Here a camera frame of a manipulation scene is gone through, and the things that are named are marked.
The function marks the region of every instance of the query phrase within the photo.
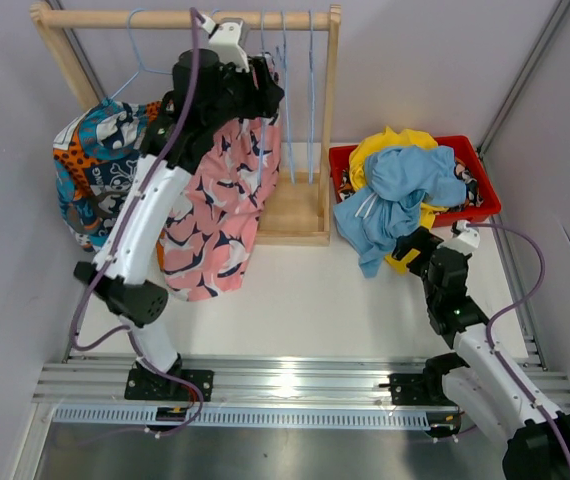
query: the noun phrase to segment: red plastic basket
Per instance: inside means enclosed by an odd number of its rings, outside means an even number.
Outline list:
[[[455,135],[451,137],[435,137],[439,145],[445,145],[454,149],[454,155],[460,158],[465,166],[472,173],[474,178],[478,180],[478,189],[483,204],[480,207],[467,207],[461,212],[441,213],[436,215],[435,227],[447,227],[459,220],[469,220],[471,222],[482,222],[490,215],[495,215],[501,211],[501,202],[487,178],[485,170],[481,165],[474,147],[469,139],[463,135]],[[334,182],[334,192],[336,193],[336,201],[340,202],[338,196],[338,188],[341,185],[342,172],[349,168],[349,154],[356,149],[358,145],[348,145],[345,147],[334,147],[329,149],[329,164],[331,169],[332,181]]]

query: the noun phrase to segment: pink patterned fabric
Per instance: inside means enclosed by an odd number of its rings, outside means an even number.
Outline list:
[[[159,263],[179,298],[204,300],[240,288],[265,200],[280,162],[278,117],[266,120],[263,168],[261,120],[232,120],[178,199],[159,239]]]

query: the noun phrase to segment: gray floor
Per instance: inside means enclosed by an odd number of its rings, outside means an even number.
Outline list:
[[[53,424],[38,480],[504,480],[479,432],[433,445],[422,432],[192,427],[154,440]],[[83,446],[79,444],[90,440]]]

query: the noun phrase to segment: yellow cloth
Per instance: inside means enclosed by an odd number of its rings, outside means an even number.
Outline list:
[[[429,133],[408,128],[401,133],[396,133],[391,128],[385,127],[383,132],[363,140],[349,156],[349,178],[354,190],[360,190],[367,185],[363,165],[365,165],[365,159],[372,153],[380,152],[387,147],[409,147],[412,145],[425,150],[438,147],[438,143]],[[436,212],[444,212],[446,210],[446,208],[433,207],[426,203],[421,203],[420,226],[428,229],[432,228],[434,220],[436,220]],[[394,260],[391,255],[387,255],[385,260],[398,273],[407,273],[407,265],[416,258],[416,255],[418,255],[418,252],[412,250],[400,261]]]

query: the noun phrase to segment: perforated metal strip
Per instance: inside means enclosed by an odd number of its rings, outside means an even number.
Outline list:
[[[175,425],[157,421],[156,407],[66,405],[57,409],[55,422],[127,425]],[[210,427],[322,428],[356,430],[429,430],[420,411],[310,410],[282,408],[204,408],[193,423]]]

